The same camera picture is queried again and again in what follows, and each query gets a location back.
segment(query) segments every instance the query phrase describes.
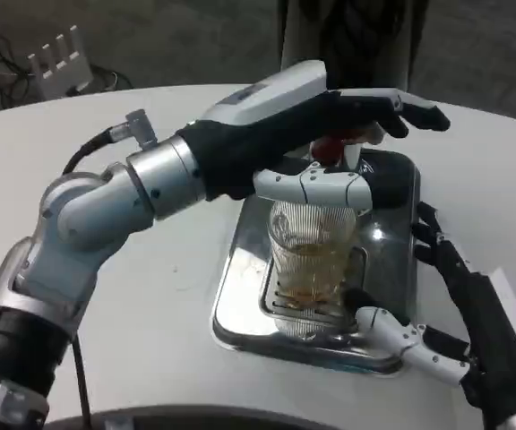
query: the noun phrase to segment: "drain grate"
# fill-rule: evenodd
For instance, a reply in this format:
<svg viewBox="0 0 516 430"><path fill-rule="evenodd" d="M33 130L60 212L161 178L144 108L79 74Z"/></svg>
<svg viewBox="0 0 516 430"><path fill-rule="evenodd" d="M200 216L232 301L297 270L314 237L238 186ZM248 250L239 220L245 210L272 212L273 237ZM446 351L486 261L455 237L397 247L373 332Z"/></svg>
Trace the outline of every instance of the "drain grate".
<svg viewBox="0 0 516 430"><path fill-rule="evenodd" d="M271 261L268 268L268 277L262 289L262 310L282 319L306 320L310 323L334 327L351 325L353 322L344 314L340 296L345 288L364 288L367 261L367 251L364 248L353 247L349 255L344 280L341 282L337 293L329 299L307 304L301 303L280 291L278 274L273 261Z"/></svg>

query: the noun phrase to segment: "brown liquid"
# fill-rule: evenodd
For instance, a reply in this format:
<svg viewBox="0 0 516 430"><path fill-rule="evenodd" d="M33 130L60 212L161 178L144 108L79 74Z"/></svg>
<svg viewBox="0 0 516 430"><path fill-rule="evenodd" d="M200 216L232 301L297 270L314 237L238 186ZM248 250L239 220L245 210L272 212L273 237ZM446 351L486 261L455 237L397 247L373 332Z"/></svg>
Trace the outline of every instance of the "brown liquid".
<svg viewBox="0 0 516 430"><path fill-rule="evenodd" d="M295 245L279 272L280 292L301 303L335 298L349 250L335 244Z"/></svg>

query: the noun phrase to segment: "red object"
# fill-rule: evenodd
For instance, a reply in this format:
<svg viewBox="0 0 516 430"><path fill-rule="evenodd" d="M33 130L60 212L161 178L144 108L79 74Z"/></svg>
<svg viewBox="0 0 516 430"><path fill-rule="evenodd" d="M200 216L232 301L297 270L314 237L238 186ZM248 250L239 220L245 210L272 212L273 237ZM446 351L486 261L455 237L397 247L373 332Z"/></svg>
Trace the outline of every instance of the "red object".
<svg viewBox="0 0 516 430"><path fill-rule="evenodd" d="M312 145L312 157L323 166L335 166L341 160L344 146L340 137L323 137Z"/></svg>

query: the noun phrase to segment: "gray floor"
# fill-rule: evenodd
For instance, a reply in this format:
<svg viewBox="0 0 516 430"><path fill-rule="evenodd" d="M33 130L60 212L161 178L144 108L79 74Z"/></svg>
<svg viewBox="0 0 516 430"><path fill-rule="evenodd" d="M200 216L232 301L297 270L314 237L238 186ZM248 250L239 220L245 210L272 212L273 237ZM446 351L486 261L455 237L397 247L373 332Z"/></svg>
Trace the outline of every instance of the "gray floor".
<svg viewBox="0 0 516 430"><path fill-rule="evenodd" d="M137 87L253 82L278 66L275 0L0 0L18 58L73 23L90 59ZM412 90L516 117L516 0L431 0Z"/></svg>

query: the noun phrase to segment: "metal connector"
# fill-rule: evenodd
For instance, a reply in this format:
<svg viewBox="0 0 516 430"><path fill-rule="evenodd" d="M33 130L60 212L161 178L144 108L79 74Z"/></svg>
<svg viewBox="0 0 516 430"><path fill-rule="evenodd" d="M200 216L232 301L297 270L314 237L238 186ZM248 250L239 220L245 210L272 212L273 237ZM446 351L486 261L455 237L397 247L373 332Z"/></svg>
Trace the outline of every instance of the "metal connector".
<svg viewBox="0 0 516 430"><path fill-rule="evenodd" d="M134 110L127 114L126 121L131 135L134 136L143 151L157 144L157 135L154 133L151 121L144 109Z"/></svg>

